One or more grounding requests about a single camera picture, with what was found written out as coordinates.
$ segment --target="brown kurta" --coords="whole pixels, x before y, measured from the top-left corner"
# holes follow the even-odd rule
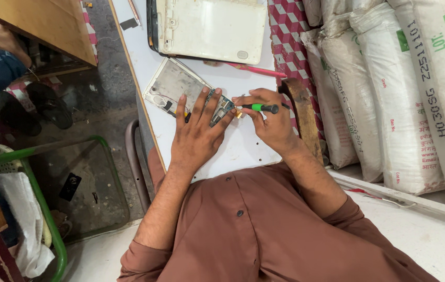
[[[149,156],[155,189],[163,180]],[[226,173],[192,184],[173,251],[132,241],[119,282],[437,281],[366,219],[353,200],[321,219],[296,191],[285,163]]]

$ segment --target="white table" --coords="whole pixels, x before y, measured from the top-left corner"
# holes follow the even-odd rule
[[[163,60],[162,56],[152,51],[148,46],[145,27],[146,1],[135,1],[135,8],[144,29],[135,27],[123,30],[119,25],[120,22],[134,17],[128,0],[109,0],[109,3],[114,10],[115,20],[125,52],[130,60],[138,92],[141,93],[140,87],[144,88],[148,85]],[[263,0],[259,0],[259,3],[266,4]],[[261,61],[256,66],[274,70],[270,35],[271,29],[267,19]],[[204,65],[201,60],[181,59],[180,61],[214,87],[222,88],[222,93],[228,97],[248,95],[250,89],[260,87],[276,89],[274,77],[238,70],[226,64],[220,67],[211,67]],[[146,116],[149,117],[149,126],[156,147],[163,159],[165,169],[168,169],[171,158],[170,148],[175,135],[175,119],[156,106],[144,102],[142,97],[140,99]],[[243,115],[242,118],[232,121],[226,130],[224,142],[219,151],[196,173],[195,178],[196,180],[212,178],[229,171],[277,163],[280,160],[280,155],[256,136],[251,118]]]

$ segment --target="slipper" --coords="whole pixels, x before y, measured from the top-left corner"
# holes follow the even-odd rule
[[[41,132],[41,124],[24,109],[12,94],[5,91],[0,91],[0,120],[27,136],[34,137]]]
[[[65,102],[57,97],[53,89],[39,82],[33,82],[26,87],[36,110],[39,114],[49,119],[54,125],[62,130],[72,126],[71,113]]]

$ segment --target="green metal frame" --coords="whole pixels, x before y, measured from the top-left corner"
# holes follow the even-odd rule
[[[122,203],[123,206],[123,217],[119,223],[115,223],[113,225],[92,230],[86,233],[78,234],[76,236],[67,239],[68,241],[73,241],[73,240],[83,239],[89,236],[94,236],[100,233],[116,230],[118,228],[123,227],[130,220],[130,211],[128,208],[128,204],[125,199],[125,194],[123,193],[121,182],[119,181],[118,171],[116,170],[116,166],[114,165],[113,156],[111,155],[111,148],[109,148],[109,145],[107,144],[106,140],[101,136],[91,135],[84,138],[64,140],[55,143],[44,144],[31,148],[21,149],[18,151],[6,152],[4,154],[0,154],[0,163],[7,163],[13,160],[20,160],[22,162],[25,173],[29,178],[29,182],[31,183],[34,195],[36,196],[36,199],[38,200],[38,203],[41,207],[41,212],[43,213],[46,219],[46,223],[48,225],[48,228],[50,229],[50,233],[52,233],[53,246],[55,248],[55,251],[57,252],[57,270],[55,272],[55,275],[52,277],[51,282],[59,282],[62,279],[65,268],[67,266],[67,252],[64,242],[62,241],[62,238],[60,237],[60,234],[57,230],[57,226],[53,221],[52,215],[50,214],[50,209],[48,208],[48,205],[45,201],[45,197],[43,196],[43,193],[41,192],[41,189],[38,185],[38,182],[36,181],[36,177],[34,176],[31,166],[29,165],[27,157],[94,140],[99,141],[106,155],[107,164],[109,166],[109,169],[111,170],[114,184],[118,192],[120,202]]]

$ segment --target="hand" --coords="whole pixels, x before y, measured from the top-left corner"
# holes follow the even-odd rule
[[[271,149],[275,150],[283,158],[293,154],[295,150],[304,143],[296,136],[290,124],[290,113],[286,107],[282,106],[281,95],[277,92],[259,88],[249,91],[250,96],[233,97],[235,106],[248,104],[278,105],[278,113],[263,112],[266,116],[264,120],[260,112],[242,108],[241,111],[251,116],[256,134]]]
[[[210,120],[214,115],[222,90],[215,89],[204,110],[203,106],[208,92],[208,87],[203,87],[194,104],[188,123],[184,121],[183,115],[186,105],[184,94],[177,105],[177,129],[172,143],[172,159],[169,170],[180,171],[183,175],[188,175],[191,178],[202,165],[215,155],[224,140],[224,131],[236,112],[236,109],[232,109],[214,127],[210,127]]]

